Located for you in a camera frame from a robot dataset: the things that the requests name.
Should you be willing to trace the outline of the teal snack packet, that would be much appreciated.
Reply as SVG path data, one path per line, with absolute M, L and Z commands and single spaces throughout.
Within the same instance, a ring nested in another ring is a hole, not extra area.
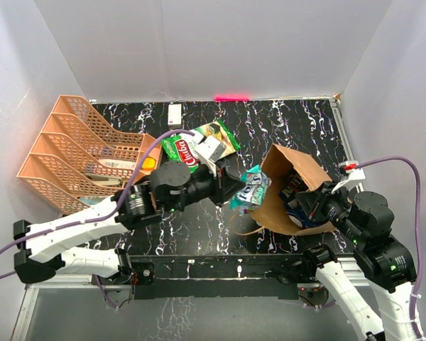
M 232 197 L 230 208 L 237 209 L 240 215 L 245 215 L 262 206 L 272 180 L 259 165 L 248 169 L 240 180 L 245 182 L 245 187 Z

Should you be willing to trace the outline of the brown paper bag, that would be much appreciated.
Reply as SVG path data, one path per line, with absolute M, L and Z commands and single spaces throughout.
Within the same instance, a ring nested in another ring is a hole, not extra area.
M 329 222 L 309 221 L 295 198 L 331 180 L 311 155 L 273 144 L 262 164 L 247 170 L 241 179 L 246 186 L 233 196 L 230 208 L 238 215 L 250 215 L 258 230 L 289 236 L 334 230 Z

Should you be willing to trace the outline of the green chips bag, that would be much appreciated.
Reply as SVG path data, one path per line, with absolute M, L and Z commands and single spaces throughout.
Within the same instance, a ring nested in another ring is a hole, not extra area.
M 196 145 L 208 136 L 214 136 L 227 145 L 226 151 L 223 152 L 220 159 L 236 153 L 241 148 L 232 131 L 221 119 L 191 129 L 191 132 L 192 135 L 174 134 L 161 142 L 169 160 L 183 162 L 191 172 L 194 172 L 200 165 L 195 150 Z

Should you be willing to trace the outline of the dark blue snack bag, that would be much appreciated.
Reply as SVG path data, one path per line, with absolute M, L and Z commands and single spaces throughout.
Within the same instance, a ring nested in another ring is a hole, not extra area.
M 292 222 L 301 228 L 313 228 L 318 224 L 308 220 L 303 212 L 299 202 L 295 199 L 295 194 L 305 192 L 308 189 L 300 175 L 296 171 L 292 171 L 285 183 L 283 189 L 279 192 L 279 197 L 283 201 L 285 210 Z

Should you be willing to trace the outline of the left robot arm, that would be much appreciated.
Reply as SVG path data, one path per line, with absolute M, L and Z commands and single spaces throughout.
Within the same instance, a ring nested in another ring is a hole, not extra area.
M 135 274 L 126 251 L 80 245 L 155 224 L 163 213 L 182 212 L 205 198 L 220 206 L 244 187 L 224 166 L 200 165 L 191 172 L 180 161 L 168 161 L 129 190 L 120 190 L 86 210 L 41 224 L 15 222 L 14 270 L 24 284 L 44 282 L 57 274 L 91 274 L 126 283 Z

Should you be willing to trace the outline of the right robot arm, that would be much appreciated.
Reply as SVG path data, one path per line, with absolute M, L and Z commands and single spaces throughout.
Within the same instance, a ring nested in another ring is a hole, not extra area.
M 392 234 L 394 214 L 378 193 L 364 191 L 348 201 L 348 190 L 325 182 L 296 194 L 312 222 L 331 222 L 354 245 L 354 259 L 368 281 L 378 311 L 362 298 L 326 245 L 302 258 L 303 276 L 332 294 L 360 340 L 424 340 L 417 312 L 415 282 L 420 275 L 408 249 Z

